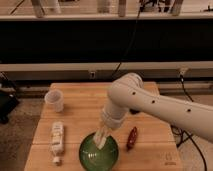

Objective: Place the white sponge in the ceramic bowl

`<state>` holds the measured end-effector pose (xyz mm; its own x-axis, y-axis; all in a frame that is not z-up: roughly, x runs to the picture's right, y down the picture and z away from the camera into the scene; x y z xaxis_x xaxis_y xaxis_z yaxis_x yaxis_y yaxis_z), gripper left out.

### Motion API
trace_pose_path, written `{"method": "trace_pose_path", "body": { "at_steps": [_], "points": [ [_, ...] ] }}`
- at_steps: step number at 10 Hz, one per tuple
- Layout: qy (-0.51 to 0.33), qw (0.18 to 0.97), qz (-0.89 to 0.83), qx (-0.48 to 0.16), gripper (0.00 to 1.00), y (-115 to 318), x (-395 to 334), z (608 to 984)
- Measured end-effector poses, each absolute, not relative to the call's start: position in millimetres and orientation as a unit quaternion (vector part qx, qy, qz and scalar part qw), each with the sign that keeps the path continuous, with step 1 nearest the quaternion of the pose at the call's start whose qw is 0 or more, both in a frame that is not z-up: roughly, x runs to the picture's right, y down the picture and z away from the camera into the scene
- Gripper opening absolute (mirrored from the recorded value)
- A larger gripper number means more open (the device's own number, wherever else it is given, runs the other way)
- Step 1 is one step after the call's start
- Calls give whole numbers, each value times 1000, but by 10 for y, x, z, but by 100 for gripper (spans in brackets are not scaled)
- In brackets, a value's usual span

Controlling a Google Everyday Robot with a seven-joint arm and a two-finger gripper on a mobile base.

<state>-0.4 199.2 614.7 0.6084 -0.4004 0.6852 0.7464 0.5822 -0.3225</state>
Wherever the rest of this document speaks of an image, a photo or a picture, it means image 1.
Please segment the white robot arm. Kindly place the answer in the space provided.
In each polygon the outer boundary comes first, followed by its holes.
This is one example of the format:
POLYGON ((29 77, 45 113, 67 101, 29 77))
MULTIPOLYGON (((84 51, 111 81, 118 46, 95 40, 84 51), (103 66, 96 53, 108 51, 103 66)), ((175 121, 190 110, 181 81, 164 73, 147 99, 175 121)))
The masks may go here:
POLYGON ((113 81, 107 90, 102 121, 118 129, 129 109, 144 112, 213 143, 213 107, 150 93, 142 78, 128 73, 113 81))

